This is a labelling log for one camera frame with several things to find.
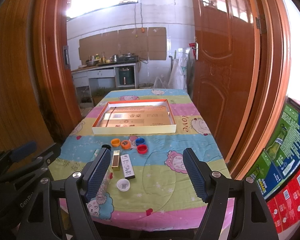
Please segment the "white bottle cap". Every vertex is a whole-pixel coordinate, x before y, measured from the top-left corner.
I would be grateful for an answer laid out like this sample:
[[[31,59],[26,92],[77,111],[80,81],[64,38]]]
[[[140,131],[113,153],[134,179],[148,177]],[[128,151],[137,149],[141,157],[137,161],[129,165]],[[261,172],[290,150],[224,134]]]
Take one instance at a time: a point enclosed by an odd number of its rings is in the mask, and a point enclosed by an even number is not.
[[[116,187],[121,191],[121,192],[127,192],[130,189],[130,181],[128,179],[119,179],[116,183]]]

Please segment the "black bottle cap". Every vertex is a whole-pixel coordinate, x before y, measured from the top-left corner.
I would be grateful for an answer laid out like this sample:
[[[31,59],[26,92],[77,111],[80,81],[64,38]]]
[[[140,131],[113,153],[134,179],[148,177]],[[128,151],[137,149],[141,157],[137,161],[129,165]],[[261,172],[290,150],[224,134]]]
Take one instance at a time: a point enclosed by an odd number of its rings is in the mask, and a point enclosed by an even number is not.
[[[102,145],[102,148],[107,148],[108,150],[110,150],[110,151],[111,151],[111,146],[110,146],[110,145],[108,145],[108,144],[104,144],[104,145]]]

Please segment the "white Hello Kitty box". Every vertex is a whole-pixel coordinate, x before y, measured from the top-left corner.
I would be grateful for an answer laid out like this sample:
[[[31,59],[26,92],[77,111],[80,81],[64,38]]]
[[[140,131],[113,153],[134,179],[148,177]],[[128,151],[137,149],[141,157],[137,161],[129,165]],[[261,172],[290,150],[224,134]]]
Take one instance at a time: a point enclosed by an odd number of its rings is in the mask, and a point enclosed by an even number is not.
[[[135,173],[133,170],[133,165],[130,160],[130,156],[128,154],[121,155],[121,165],[125,179],[133,179],[135,178]]]

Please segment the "gold rectangular box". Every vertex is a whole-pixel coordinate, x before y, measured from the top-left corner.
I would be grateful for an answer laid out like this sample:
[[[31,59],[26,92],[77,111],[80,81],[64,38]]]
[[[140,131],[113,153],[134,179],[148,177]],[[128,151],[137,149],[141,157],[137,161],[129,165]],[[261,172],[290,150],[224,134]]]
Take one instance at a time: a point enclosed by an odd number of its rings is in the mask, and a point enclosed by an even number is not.
[[[113,171],[118,171],[120,169],[120,150],[115,150],[113,152],[113,157],[111,161],[111,168]]]

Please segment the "orange bottle cap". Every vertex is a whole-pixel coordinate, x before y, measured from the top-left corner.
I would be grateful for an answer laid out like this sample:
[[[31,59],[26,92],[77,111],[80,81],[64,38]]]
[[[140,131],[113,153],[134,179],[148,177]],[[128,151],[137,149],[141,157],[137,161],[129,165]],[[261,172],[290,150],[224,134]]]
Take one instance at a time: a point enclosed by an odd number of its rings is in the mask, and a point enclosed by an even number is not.
[[[119,147],[121,145],[121,140],[119,138],[114,138],[110,143],[113,147]]]

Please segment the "orange cap with label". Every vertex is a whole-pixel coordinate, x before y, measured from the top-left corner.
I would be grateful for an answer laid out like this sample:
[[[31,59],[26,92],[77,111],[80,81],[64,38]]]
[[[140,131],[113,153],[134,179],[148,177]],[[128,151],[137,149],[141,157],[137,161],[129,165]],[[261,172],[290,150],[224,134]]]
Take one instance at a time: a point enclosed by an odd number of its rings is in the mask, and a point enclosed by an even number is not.
[[[123,140],[121,141],[121,147],[124,149],[124,150],[128,150],[131,148],[131,143],[129,140]]]

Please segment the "red bottle cap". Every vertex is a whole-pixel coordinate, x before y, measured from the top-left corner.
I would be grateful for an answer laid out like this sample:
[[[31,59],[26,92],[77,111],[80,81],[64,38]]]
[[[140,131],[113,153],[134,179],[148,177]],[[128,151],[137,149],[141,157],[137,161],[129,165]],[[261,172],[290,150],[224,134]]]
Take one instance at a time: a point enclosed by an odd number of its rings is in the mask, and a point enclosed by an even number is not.
[[[147,152],[148,152],[148,147],[147,147],[147,145],[145,145],[145,144],[138,145],[138,146],[137,146],[137,152],[138,152],[139,154],[145,154],[145,153],[147,153]]]

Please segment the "blue bottle cap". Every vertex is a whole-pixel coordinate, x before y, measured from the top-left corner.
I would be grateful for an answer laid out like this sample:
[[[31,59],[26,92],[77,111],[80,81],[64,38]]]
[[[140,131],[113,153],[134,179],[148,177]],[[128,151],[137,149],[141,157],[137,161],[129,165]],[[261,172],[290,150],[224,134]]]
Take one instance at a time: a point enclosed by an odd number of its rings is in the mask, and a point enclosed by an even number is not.
[[[145,144],[145,139],[144,138],[137,138],[135,140],[135,144],[136,144],[136,146],[144,145]]]

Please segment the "green blue beer carton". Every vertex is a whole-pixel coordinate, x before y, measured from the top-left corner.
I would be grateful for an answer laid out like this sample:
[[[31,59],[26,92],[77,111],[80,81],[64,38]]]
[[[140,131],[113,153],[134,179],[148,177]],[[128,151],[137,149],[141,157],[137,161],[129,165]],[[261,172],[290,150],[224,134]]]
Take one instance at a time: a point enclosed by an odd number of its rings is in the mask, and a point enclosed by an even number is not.
[[[288,102],[269,141],[247,173],[264,198],[273,194],[300,165],[300,105]]]

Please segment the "colourful cartoon tablecloth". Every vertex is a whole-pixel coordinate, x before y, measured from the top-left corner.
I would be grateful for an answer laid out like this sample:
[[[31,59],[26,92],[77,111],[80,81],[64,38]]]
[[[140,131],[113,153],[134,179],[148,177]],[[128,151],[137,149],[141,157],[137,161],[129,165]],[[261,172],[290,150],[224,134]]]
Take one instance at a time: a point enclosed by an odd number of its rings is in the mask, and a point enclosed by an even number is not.
[[[88,204],[92,219],[119,228],[143,231],[183,230],[197,228],[206,204],[193,189],[183,165],[183,150],[191,148],[198,159],[226,177],[229,171],[218,146],[189,95],[180,89],[129,89],[109,92],[67,137],[60,156],[50,165],[55,180],[68,178],[81,171],[96,149],[110,144],[112,136],[95,135],[92,125],[110,101],[166,99],[177,123],[173,134],[144,137],[148,152],[139,154],[135,140],[139,134],[123,135],[131,148],[122,149],[133,165],[135,178],[130,189],[121,192],[116,183],[123,171],[110,170],[107,200],[98,204],[96,196]]]

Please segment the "metal pot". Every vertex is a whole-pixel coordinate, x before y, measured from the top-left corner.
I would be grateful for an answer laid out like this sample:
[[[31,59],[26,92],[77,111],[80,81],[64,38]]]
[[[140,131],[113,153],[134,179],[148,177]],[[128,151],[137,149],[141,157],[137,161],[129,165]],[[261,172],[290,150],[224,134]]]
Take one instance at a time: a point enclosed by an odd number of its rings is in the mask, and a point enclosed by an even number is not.
[[[90,60],[86,62],[87,67],[93,67],[99,64],[99,60]]]

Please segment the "dark green appliance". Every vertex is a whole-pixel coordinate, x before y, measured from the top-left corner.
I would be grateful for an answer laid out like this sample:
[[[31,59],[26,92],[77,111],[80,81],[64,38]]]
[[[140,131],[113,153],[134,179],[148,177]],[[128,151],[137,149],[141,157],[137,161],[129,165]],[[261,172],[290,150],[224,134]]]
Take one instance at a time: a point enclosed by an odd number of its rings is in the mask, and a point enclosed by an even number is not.
[[[120,85],[132,85],[134,83],[134,68],[119,68],[119,82]]]

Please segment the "orange rimmed cardboard tray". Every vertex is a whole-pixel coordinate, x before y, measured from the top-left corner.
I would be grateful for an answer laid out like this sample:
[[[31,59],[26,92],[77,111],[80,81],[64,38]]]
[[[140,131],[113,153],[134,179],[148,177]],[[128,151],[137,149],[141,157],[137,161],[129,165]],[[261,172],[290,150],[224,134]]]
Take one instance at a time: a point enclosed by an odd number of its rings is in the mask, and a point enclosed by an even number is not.
[[[92,125],[95,135],[170,134],[176,129],[166,99],[108,102]]]

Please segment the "black gas stove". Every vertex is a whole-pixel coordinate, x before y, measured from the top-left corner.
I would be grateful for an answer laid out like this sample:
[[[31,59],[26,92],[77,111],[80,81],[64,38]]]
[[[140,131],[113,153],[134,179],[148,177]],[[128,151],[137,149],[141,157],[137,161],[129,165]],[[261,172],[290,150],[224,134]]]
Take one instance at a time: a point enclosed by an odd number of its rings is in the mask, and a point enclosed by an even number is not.
[[[139,56],[134,53],[122,54],[117,58],[117,63],[136,63],[139,60]]]

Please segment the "wooden door frame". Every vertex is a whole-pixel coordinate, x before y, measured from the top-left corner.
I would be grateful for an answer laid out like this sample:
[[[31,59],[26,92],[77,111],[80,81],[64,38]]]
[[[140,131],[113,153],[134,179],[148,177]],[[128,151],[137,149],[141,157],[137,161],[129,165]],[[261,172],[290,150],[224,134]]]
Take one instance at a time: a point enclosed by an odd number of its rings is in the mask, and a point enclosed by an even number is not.
[[[66,6],[67,0],[34,0],[31,18],[39,107],[53,141],[59,143],[82,119],[70,68]]]

